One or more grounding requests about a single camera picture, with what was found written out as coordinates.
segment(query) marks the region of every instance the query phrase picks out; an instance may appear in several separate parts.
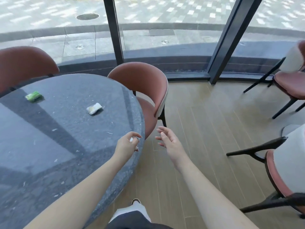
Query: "drain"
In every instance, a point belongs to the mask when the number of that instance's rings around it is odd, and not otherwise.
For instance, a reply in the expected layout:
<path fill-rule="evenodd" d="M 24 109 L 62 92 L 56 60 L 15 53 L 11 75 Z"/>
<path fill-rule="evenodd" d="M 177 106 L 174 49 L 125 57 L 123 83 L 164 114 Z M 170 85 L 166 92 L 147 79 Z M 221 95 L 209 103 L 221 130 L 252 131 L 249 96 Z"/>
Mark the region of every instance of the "drain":
<path fill-rule="evenodd" d="M 77 46 L 76 46 L 76 49 L 79 49 L 79 50 L 80 50 L 80 49 L 83 49 L 83 48 L 84 48 L 83 45 L 77 45 Z"/>
<path fill-rule="evenodd" d="M 76 18 L 78 20 L 91 20 L 91 19 L 96 19 L 98 17 L 99 17 L 98 14 L 81 14 L 81 15 L 78 15 Z"/>

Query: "green wrapper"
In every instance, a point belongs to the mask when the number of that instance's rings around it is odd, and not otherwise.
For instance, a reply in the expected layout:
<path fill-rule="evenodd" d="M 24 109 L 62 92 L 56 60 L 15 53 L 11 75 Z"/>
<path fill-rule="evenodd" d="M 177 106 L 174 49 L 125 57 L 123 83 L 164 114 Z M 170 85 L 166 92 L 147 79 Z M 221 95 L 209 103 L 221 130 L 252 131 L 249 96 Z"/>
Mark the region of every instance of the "green wrapper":
<path fill-rule="evenodd" d="M 35 91 L 31 94 L 26 95 L 25 98 L 30 102 L 34 102 L 37 98 L 39 98 L 41 96 L 42 95 L 39 92 Z"/>

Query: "chair backrest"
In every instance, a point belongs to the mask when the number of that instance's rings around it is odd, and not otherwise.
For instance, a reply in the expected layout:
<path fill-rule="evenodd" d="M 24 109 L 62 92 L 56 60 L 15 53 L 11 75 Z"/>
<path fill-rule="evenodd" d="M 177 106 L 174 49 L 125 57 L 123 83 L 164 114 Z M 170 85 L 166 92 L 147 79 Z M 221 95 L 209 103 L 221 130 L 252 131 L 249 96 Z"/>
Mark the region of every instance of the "chair backrest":
<path fill-rule="evenodd" d="M 57 73 L 55 61 L 39 48 L 19 46 L 0 50 L 0 92 L 21 81 Z"/>
<path fill-rule="evenodd" d="M 305 65 L 305 40 L 299 41 L 286 54 L 280 70 L 284 73 L 299 71 Z"/>
<path fill-rule="evenodd" d="M 289 190 L 291 193 L 305 193 L 305 124 L 287 137 L 273 153 L 276 171 L 283 181 L 282 191 L 284 195 L 289 194 Z"/>
<path fill-rule="evenodd" d="M 147 95 L 155 104 L 154 116 L 160 116 L 168 89 L 167 78 L 161 70 L 143 62 L 127 62 L 114 68 L 108 77 L 129 90 Z"/>

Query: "red leather chair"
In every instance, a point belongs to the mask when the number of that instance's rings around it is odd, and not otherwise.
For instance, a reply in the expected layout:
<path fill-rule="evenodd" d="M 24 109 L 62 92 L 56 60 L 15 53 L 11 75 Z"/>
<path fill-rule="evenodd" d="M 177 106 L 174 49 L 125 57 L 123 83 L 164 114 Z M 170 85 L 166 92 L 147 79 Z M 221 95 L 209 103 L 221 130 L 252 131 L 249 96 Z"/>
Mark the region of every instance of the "red leather chair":
<path fill-rule="evenodd" d="M 114 68 L 108 78 L 116 80 L 129 90 L 141 92 L 152 99 L 155 106 L 137 96 L 145 120 L 145 139 L 152 133 L 157 120 L 166 127 L 164 106 L 168 90 L 168 81 L 158 68 L 142 62 L 128 62 Z"/>
<path fill-rule="evenodd" d="M 10 89 L 22 81 L 59 73 L 55 61 L 43 50 L 18 46 L 0 50 L 0 92 Z"/>
<path fill-rule="evenodd" d="M 265 157 L 258 151 L 267 150 Z M 305 218 L 305 125 L 300 126 L 287 136 L 280 137 L 260 146 L 227 153 L 227 156 L 247 154 L 265 163 L 268 177 L 275 188 L 261 203 L 242 208 L 243 213 L 291 206 Z"/>
<path fill-rule="evenodd" d="M 300 71 L 303 69 L 304 65 L 305 40 L 302 40 L 288 51 L 286 57 L 282 58 L 268 73 L 261 77 L 261 79 L 248 87 L 244 93 L 264 81 L 277 69 L 280 69 L 280 71 L 274 75 L 272 82 L 268 87 L 274 83 L 290 97 L 290 101 L 272 117 L 275 119 L 297 100 L 305 100 L 305 73 Z M 300 111 L 303 107 L 305 107 L 305 103 L 298 107 L 296 112 Z"/>

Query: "pants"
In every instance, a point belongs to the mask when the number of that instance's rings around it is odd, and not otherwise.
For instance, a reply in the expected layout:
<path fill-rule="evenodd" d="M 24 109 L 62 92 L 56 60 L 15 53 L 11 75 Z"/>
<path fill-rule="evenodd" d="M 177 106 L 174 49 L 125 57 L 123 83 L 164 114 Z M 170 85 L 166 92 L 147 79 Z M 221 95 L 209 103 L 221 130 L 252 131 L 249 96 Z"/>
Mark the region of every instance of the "pants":
<path fill-rule="evenodd" d="M 128 213 L 128 212 L 132 212 L 132 211 L 139 211 L 149 222 L 151 222 L 150 217 L 148 216 L 147 212 L 146 212 L 146 208 L 145 206 L 143 206 L 142 204 L 140 204 L 139 202 L 135 201 L 131 206 L 129 207 L 125 207 L 125 208 L 121 208 L 121 209 L 117 209 L 116 212 L 114 213 L 114 215 L 112 216 L 112 218 L 110 219 L 109 222 L 111 222 L 112 220 L 114 220 L 117 216 Z"/>

